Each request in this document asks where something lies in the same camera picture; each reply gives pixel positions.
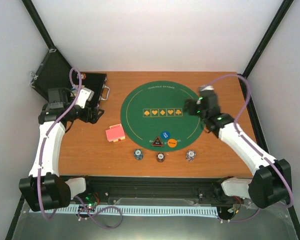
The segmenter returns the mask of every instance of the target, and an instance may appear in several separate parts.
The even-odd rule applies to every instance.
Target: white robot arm
[[[199,99],[187,99],[184,110],[199,116],[209,132],[230,146],[250,169],[253,178],[223,178],[217,185],[215,197],[238,196],[251,199],[264,209],[278,201],[292,203],[291,167],[285,159],[276,160],[247,136],[238,123],[226,113],[220,113],[218,98],[212,86],[201,88]]]
[[[49,89],[49,103],[43,106],[38,117],[40,139],[35,161],[29,172],[29,177],[23,178],[19,182],[20,191],[33,211],[40,211],[36,185],[38,169],[41,169],[41,200],[45,210],[67,207],[74,196],[86,190],[84,177],[72,178],[66,182],[59,178],[60,146],[68,121],[73,122],[76,119],[81,119],[84,122],[96,123],[103,114],[103,110],[102,114],[95,116],[93,110],[86,107],[86,102],[91,100],[94,92],[88,88],[82,88],[73,107],[59,122],[56,122],[71,105],[68,102],[67,94],[68,92],[64,88]]]

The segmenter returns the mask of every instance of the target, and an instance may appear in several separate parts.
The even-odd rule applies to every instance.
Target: triangle marker
[[[156,139],[154,140],[154,142],[151,144],[151,146],[153,146],[153,147],[163,147],[164,144],[162,143],[160,138],[157,136]]]

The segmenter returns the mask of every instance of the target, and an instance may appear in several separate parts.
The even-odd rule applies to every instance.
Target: green poker mat
[[[197,99],[198,95],[173,81],[153,81],[137,87],[121,106],[125,134],[141,148],[156,152],[189,146],[201,135],[204,126],[199,117],[184,112],[187,98]],[[162,146],[152,146],[157,137]]]

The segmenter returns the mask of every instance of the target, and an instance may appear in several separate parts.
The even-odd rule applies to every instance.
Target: orange poker chip
[[[175,148],[177,146],[177,140],[171,138],[168,140],[167,144],[170,148]]]

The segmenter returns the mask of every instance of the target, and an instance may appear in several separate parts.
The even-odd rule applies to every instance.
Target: white wall
[[[291,164],[300,220],[300,0],[292,4],[249,81],[269,151]]]
[[[30,89],[48,49],[21,0],[0,0],[0,239],[4,239],[28,176],[38,140],[44,100]]]
[[[81,71],[243,72],[282,0],[33,0]]]

